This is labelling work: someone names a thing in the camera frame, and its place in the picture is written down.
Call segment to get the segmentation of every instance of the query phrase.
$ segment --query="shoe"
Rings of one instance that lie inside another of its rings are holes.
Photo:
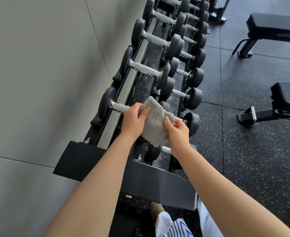
[[[161,204],[152,202],[149,205],[149,211],[150,211],[150,216],[152,220],[154,221],[154,226],[156,226],[157,217],[159,216],[161,212],[164,212],[165,210]]]

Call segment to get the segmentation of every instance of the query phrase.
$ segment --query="pants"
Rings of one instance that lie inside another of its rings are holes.
[[[198,211],[203,237],[223,237],[201,199],[198,199]],[[161,212],[156,221],[156,237],[193,236],[183,219],[172,221],[167,212]]]

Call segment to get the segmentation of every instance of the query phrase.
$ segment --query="black rubber floor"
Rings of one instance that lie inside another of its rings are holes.
[[[190,141],[226,178],[290,227],[290,120],[261,122],[246,128],[236,119],[237,113],[251,105],[256,110],[271,108],[270,87],[277,81],[290,81],[290,43],[259,40],[251,58],[241,60],[231,54],[238,42],[247,38],[246,20],[252,12],[290,15],[290,0],[231,0],[225,14],[227,22],[210,27],[207,58],[201,67],[205,78],[199,87],[203,103],[194,110],[201,119],[200,129]],[[156,67],[159,50],[152,44],[149,52],[151,48],[147,64]],[[180,90],[182,76],[174,79]],[[146,100],[152,83],[151,77],[143,75],[132,102]],[[176,114],[179,98],[171,96],[168,102]],[[168,155],[161,155],[154,165],[167,169],[168,162]],[[150,223],[147,201],[120,198]],[[171,207],[166,211],[174,220],[184,218],[193,234],[201,236],[197,211]]]

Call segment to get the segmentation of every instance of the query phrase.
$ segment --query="gray wall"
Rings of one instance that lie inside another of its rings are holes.
[[[53,168],[86,135],[145,2],[0,0],[0,236],[42,236],[77,187]]]

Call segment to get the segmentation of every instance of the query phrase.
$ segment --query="cloth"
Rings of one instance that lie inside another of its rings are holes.
[[[154,147],[158,147],[165,143],[166,135],[168,134],[168,130],[164,125],[164,117],[167,116],[171,123],[174,123],[175,116],[171,112],[165,111],[152,96],[144,102],[139,114],[149,106],[150,111],[145,120],[141,136],[149,141]]]
[[[201,199],[197,205],[203,237],[223,237]],[[161,212],[156,220],[156,237],[191,237],[193,236],[183,219],[172,221],[167,212]]]

